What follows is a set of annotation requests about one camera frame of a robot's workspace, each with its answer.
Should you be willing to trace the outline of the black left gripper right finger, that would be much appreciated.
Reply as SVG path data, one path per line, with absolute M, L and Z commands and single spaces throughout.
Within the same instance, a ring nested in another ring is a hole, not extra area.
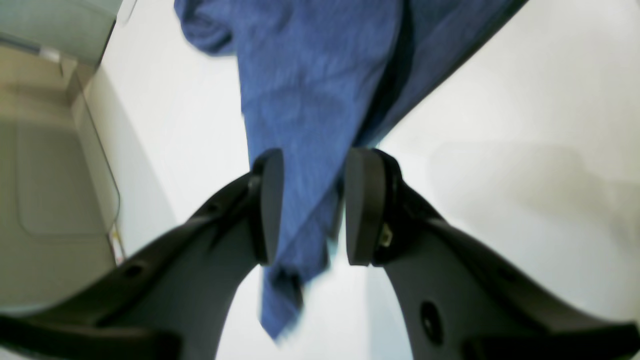
M 569 305 L 455 228 L 404 180 L 396 159 L 352 148 L 345 163 L 351 265 L 384 269 L 416 360 L 630 360 L 634 322 Z

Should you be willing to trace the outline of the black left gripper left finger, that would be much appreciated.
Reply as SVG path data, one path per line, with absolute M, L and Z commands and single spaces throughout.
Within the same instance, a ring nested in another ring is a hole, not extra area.
M 1 317 L 1 346 L 38 360 L 212 360 L 239 285 L 277 254 L 279 149 L 76 295 Z

